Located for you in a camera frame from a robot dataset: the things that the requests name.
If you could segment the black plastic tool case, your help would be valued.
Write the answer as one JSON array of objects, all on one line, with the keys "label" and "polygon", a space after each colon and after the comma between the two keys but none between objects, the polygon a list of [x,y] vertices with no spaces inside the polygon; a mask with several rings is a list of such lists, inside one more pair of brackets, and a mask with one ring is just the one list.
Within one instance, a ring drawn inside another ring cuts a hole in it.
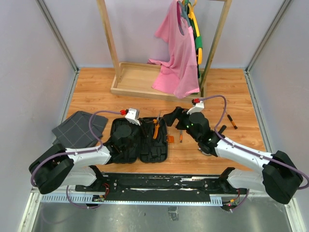
[{"label": "black plastic tool case", "polygon": [[[141,138],[137,159],[110,159],[108,163],[134,163],[136,160],[140,160],[143,163],[164,162],[168,157],[168,127],[165,121],[160,118],[158,136],[156,139],[153,139],[155,130],[154,119],[154,117],[144,117],[141,119],[145,135]],[[124,118],[115,119],[112,122],[111,133],[115,131],[116,126],[121,125],[123,122]]]}]

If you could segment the orange black pliers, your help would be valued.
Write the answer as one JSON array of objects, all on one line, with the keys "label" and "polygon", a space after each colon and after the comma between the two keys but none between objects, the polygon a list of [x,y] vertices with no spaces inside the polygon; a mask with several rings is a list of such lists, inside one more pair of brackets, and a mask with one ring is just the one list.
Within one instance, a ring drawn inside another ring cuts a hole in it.
[{"label": "orange black pliers", "polygon": [[159,115],[157,116],[157,118],[153,120],[153,123],[154,123],[153,139],[156,139],[158,136],[159,127],[160,127],[160,115],[161,115],[161,112],[159,112]]}]

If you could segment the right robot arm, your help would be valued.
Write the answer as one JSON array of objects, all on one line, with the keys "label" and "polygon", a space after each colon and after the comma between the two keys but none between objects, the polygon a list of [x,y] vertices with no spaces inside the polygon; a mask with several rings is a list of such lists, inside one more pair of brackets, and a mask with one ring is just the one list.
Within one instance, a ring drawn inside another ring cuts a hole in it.
[{"label": "right robot arm", "polygon": [[249,171],[226,168],[220,176],[219,189],[223,193],[253,189],[267,193],[279,203],[288,204],[304,180],[289,156],[281,151],[263,152],[234,142],[210,128],[202,113],[202,99],[194,99],[192,104],[190,109],[177,106],[165,114],[166,125],[170,127],[178,120],[176,129],[186,131],[197,142],[202,154],[232,160],[249,168]]}]

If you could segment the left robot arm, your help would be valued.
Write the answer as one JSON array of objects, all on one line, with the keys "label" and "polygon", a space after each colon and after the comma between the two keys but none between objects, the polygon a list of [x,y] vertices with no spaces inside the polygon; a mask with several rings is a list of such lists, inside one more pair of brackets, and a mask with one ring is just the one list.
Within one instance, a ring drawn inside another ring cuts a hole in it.
[{"label": "left robot arm", "polygon": [[86,186],[92,191],[100,190],[103,179],[96,166],[129,162],[129,150],[137,145],[143,129],[139,113],[134,108],[120,111],[126,124],[119,126],[108,141],[99,146],[81,149],[52,146],[30,165],[31,184],[41,194],[72,185]]}]

